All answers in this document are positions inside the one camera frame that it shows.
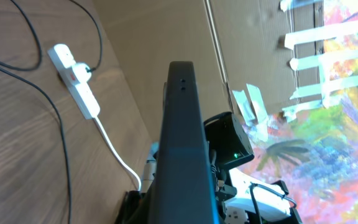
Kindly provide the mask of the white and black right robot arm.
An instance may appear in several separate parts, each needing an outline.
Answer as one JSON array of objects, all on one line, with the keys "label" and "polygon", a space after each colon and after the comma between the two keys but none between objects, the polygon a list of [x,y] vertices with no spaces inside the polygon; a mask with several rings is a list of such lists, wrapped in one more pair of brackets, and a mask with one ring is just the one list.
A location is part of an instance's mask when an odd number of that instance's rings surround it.
[{"label": "white and black right robot arm", "polygon": [[254,159],[254,152],[248,135],[232,112],[207,119],[204,130],[219,223],[303,223],[284,181],[268,184],[238,169]]}]

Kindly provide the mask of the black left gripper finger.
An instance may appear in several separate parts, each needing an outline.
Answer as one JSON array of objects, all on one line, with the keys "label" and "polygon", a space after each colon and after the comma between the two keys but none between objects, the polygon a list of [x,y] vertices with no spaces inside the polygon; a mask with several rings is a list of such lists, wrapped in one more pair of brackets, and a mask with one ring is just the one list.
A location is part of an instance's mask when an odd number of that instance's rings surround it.
[{"label": "black left gripper finger", "polygon": [[117,223],[219,223],[192,62],[171,62],[163,101],[157,170],[134,208],[126,195]]}]

